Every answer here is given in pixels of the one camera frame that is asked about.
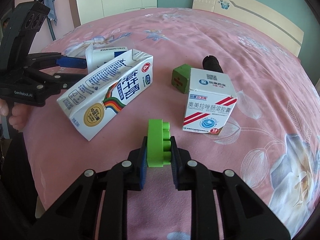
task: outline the metal rivet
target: metal rivet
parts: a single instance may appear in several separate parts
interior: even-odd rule
[[[235,175],[235,172],[233,170],[226,170],[224,174],[228,177],[233,177]]]
[[[86,170],[86,171],[84,172],[84,175],[85,175],[86,177],[91,177],[93,174],[94,174],[94,171],[93,171],[93,170]]]
[[[188,161],[187,164],[190,166],[190,167],[196,167],[198,165],[198,163],[194,160],[191,160],[191,161]]]
[[[132,165],[131,161],[123,161],[121,165],[125,168],[130,167]]]

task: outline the barcode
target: barcode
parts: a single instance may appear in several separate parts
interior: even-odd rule
[[[217,76],[214,76],[214,75],[208,75],[208,74],[207,74],[207,79],[217,81]]]

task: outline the finger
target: finger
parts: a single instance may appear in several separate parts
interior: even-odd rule
[[[3,116],[7,116],[9,114],[7,102],[2,99],[0,99],[0,114]]]
[[[10,116],[9,118],[9,124],[10,125],[18,125],[18,124],[23,124],[24,122],[27,121],[28,118],[26,118],[25,116]]]
[[[12,115],[14,116],[28,116],[30,111],[32,109],[32,106],[27,106],[27,105],[23,105],[23,104],[16,104],[13,108],[12,108]]]
[[[27,124],[26,122],[17,124],[17,125],[14,125],[13,128],[16,130],[22,130],[23,128],[25,128],[26,124]]]

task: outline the green lego brick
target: green lego brick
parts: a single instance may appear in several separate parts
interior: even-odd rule
[[[189,90],[191,68],[190,65],[183,64],[172,71],[171,84],[183,94],[186,94]]]
[[[170,124],[161,119],[149,119],[147,139],[148,167],[163,167],[171,163]]]

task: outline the pink bedspread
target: pink bedspread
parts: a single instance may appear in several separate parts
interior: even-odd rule
[[[83,56],[90,43],[101,47],[123,36],[154,56],[154,81],[97,136],[88,142],[76,131],[58,96],[31,115],[26,144],[45,208],[86,169],[100,172],[125,160],[147,135],[148,119],[163,119],[178,147],[209,169],[233,169],[294,236],[313,212],[320,181],[320,98],[299,60],[248,25],[184,8],[87,23],[44,51]],[[201,68],[207,55],[218,58],[238,96],[218,136],[182,131],[187,95],[171,85],[175,67]],[[190,238],[190,193],[175,190],[170,166],[148,169],[145,189],[129,192],[128,202],[130,240]]]

